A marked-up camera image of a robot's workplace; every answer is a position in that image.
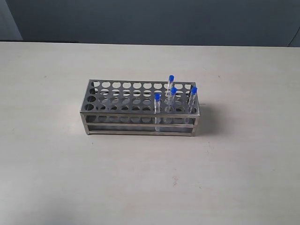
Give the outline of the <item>stainless steel test tube rack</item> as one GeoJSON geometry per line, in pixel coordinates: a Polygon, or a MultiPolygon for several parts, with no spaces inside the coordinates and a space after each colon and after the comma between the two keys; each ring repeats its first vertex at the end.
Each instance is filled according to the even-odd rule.
{"type": "Polygon", "coordinates": [[[80,116],[86,134],[176,135],[194,136],[200,120],[197,113],[188,114],[190,92],[194,82],[173,81],[177,88],[171,111],[166,112],[168,81],[89,80],[80,116]],[[154,97],[161,94],[160,113],[154,112],[154,97]],[[160,117],[160,131],[155,131],[155,117],[160,117]]]}

